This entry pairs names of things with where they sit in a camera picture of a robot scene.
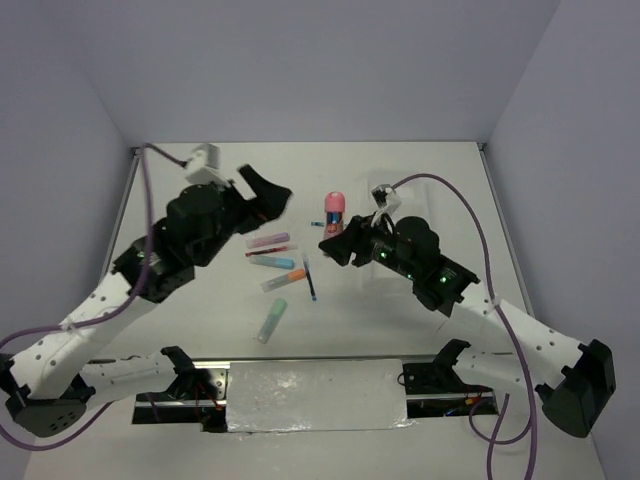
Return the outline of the pink capped glue bottle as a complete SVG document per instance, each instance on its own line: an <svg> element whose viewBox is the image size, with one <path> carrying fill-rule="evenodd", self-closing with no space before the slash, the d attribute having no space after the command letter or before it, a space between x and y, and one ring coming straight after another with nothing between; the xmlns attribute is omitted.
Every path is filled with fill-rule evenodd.
<svg viewBox="0 0 640 480"><path fill-rule="evenodd" d="M344 213L346 200L339 191L329 192L324 199L325 227L323 239L327 240L339 235L344 230Z"/></svg>

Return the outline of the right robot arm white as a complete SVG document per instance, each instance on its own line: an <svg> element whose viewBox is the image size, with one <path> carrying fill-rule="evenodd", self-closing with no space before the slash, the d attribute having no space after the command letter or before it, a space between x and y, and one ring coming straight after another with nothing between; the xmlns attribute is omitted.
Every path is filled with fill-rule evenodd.
<svg viewBox="0 0 640 480"><path fill-rule="evenodd" d="M446 391L464 384L522 389L554 426L584 438L616 390L606 344L563 335L491 296L476 274L441 253L438 235L420 217L387 228L355 216L319 248L340 266L381 264L408 279L426 309L476 332L475 340L453 339L436 356L435 380Z"/></svg>

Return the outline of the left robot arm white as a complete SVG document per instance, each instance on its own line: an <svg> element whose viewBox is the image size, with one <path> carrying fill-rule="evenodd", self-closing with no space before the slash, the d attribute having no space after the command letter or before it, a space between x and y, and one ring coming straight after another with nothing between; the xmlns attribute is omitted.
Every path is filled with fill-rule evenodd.
<svg viewBox="0 0 640 480"><path fill-rule="evenodd" d="M50 438L84 413L129 396L167 393L175 399L216 388L179 347L150 355L100 358L123 330L195 278L235 234L278 219L292 195L251 166L238 170L254 195L244 198L230 181L185 188L166 214L126 249L95 290L29 348L1 359L1 388L12 420Z"/></svg>

